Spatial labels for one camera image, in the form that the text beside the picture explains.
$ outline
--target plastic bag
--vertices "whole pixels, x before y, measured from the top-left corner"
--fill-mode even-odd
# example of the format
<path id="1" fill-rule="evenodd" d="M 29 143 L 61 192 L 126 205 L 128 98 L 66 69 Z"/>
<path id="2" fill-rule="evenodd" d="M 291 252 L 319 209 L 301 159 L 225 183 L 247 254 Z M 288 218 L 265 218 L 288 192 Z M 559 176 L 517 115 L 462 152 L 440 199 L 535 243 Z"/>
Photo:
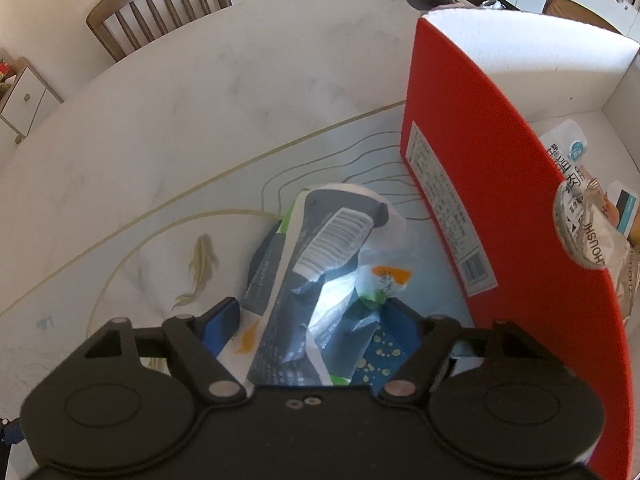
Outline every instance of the plastic bag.
<path id="1" fill-rule="evenodd" d="M 353 184 L 302 191 L 264 248 L 238 334 L 218 359 L 240 381 L 348 384 L 407 285 L 414 240 L 380 195 Z"/>
<path id="2" fill-rule="evenodd" d="M 598 181 L 575 166 L 556 144 L 547 153 L 566 179 L 554 204 L 560 241 L 581 266 L 609 272 L 626 322 L 638 290 L 640 248 L 633 248 L 607 217 L 609 204 Z"/>

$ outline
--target white table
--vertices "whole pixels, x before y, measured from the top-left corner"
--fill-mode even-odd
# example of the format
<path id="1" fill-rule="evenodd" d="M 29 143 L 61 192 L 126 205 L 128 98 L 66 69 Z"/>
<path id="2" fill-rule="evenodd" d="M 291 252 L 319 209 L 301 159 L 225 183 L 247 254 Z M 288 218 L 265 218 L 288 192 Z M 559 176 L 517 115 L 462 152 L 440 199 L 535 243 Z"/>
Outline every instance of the white table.
<path id="1" fill-rule="evenodd" d="M 405 0 L 249 0 L 104 72 L 0 180 L 0 312 L 213 175 L 404 99 L 418 16 Z"/>

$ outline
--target red box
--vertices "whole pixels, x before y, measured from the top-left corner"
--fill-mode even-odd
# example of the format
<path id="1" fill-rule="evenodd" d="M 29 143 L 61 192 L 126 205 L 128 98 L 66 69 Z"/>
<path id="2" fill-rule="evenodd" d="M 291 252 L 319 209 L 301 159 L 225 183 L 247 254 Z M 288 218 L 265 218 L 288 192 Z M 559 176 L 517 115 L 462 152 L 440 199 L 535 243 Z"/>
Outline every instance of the red box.
<path id="1" fill-rule="evenodd" d="M 420 138 L 419 156 L 409 145 L 412 128 L 427 143 L 425 148 Z M 530 126 L 491 79 L 424 18 L 417 24 L 402 125 L 405 161 L 408 149 L 410 173 L 434 218 L 435 209 L 450 209 L 453 225 L 440 225 L 440 237 L 466 287 L 476 326 L 513 319 L 591 385 L 607 421 L 590 467 L 606 480 L 626 480 L 633 392 L 611 279 L 605 270 L 579 266 L 563 248 L 552 215 L 563 179 Z M 428 177 L 422 172 L 421 164 L 437 170 L 438 162 L 453 195 L 445 177 L 434 177 L 437 171 Z M 463 205 L 458 210 L 456 195 Z M 476 248 L 468 243 L 474 234 Z M 478 287 L 474 269 L 483 262 L 490 264 L 489 279 Z"/>

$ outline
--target black curved line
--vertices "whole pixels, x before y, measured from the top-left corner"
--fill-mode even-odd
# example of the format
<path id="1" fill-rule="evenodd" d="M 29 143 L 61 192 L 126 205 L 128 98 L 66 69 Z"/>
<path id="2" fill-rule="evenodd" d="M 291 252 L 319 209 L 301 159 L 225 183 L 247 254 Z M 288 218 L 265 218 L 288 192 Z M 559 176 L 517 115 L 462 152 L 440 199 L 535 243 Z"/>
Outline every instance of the black curved line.
<path id="1" fill-rule="evenodd" d="M 331 153 L 329 155 L 321 156 L 320 158 L 315 158 L 314 160 L 310 160 L 309 162 L 304 162 L 303 164 L 297 164 L 296 166 L 291 166 L 290 168 L 287 168 L 286 170 L 282 170 L 280 173 L 277 173 L 277 174 L 273 175 L 269 180 L 267 180 L 267 182 L 264 183 L 264 186 L 262 186 L 262 190 L 260 192 L 260 199 L 261 199 L 261 202 L 262 202 L 262 205 L 261 205 L 262 211 L 264 211 L 264 190 L 266 189 L 266 187 L 269 185 L 269 183 L 272 180 L 274 180 L 275 178 L 278 178 L 281 174 L 287 173 L 287 171 L 296 170 L 297 168 L 302 168 L 303 166 L 307 166 L 309 164 L 313 164 L 314 162 L 318 162 L 320 160 L 325 160 L 326 158 L 329 158 L 330 156 L 334 156 L 334 155 L 338 155 L 339 153 L 346 152 L 347 150 L 350 150 L 351 148 L 353 148 L 354 146 L 360 144 L 364 140 L 367 140 L 367 139 L 370 139 L 371 137 L 375 137 L 376 135 L 382 135 L 382 134 L 400 134 L 400 132 L 389 131 L 389 132 L 376 132 L 375 134 L 369 134 L 368 136 L 362 137 L 360 140 L 358 140 L 357 142 L 353 143 L 351 146 L 348 146 L 347 148 L 344 148 L 343 150 Z"/>
<path id="2" fill-rule="evenodd" d="M 382 164 L 374 166 L 373 168 L 369 168 L 368 170 L 361 171 L 360 173 L 355 173 L 355 174 L 352 174 L 352 175 L 348 176 L 347 178 L 345 178 L 342 181 L 342 183 L 346 184 L 349 180 L 351 180 L 355 176 L 364 175 L 365 173 L 369 173 L 369 171 L 376 170 L 377 168 L 382 168 L 382 166 L 388 166 L 389 164 L 402 164 L 402 165 L 404 165 L 404 162 L 402 160 L 394 160 L 393 162 L 383 162 Z"/>
<path id="3" fill-rule="evenodd" d="M 302 174 L 300 176 L 297 176 L 293 180 L 289 180 L 288 182 L 285 182 L 284 184 L 282 184 L 282 186 L 280 186 L 278 188 L 278 214 L 280 214 L 280 212 L 282 210 L 282 197 L 280 195 L 280 192 L 282 191 L 283 187 L 288 186 L 292 182 L 300 180 L 301 178 L 304 178 L 307 175 L 318 173 L 319 171 L 334 170 L 335 168 L 346 168 L 347 166 L 350 166 L 351 164 L 355 164 L 356 162 L 358 162 L 363 156 L 369 155 L 369 153 L 381 152 L 383 150 L 388 150 L 389 148 L 397 148 L 398 146 L 399 146 L 399 144 L 392 144 L 390 146 L 382 146 L 381 148 L 374 148 L 373 150 L 369 150 L 367 152 L 364 152 L 364 153 L 360 154 L 359 156 L 357 156 L 356 158 L 354 158 L 351 162 L 348 162 L 347 164 L 337 164 L 336 166 L 327 166 L 325 168 L 318 168 L 317 170 L 309 171 L 308 173 L 305 173 L 305 174 Z"/>
<path id="4" fill-rule="evenodd" d="M 368 182 L 363 182 L 360 185 L 366 186 L 367 184 L 373 184 L 374 182 L 399 182 L 400 184 L 404 184 L 405 186 L 415 187 L 415 184 L 413 182 L 405 182 L 404 180 L 400 180 L 399 178 L 377 178 L 376 180 L 369 180 Z"/>
<path id="5" fill-rule="evenodd" d="M 408 173 L 401 173 L 401 174 L 397 174 L 397 175 L 387 175 L 387 176 L 384 176 L 382 178 L 375 178 L 373 180 L 368 180 L 366 182 L 363 182 L 362 185 L 366 186 L 367 184 L 371 184 L 372 182 L 377 182 L 379 180 L 386 180 L 388 178 L 399 178 L 401 176 L 407 176 L 407 177 L 411 178 L 411 175 L 409 175 Z"/>
<path id="6" fill-rule="evenodd" d="M 422 199 L 420 197 L 418 197 L 418 198 L 410 198 L 409 200 L 402 200 L 400 202 L 392 202 L 391 205 L 407 204 L 409 202 L 417 202 L 418 200 L 422 200 Z"/>

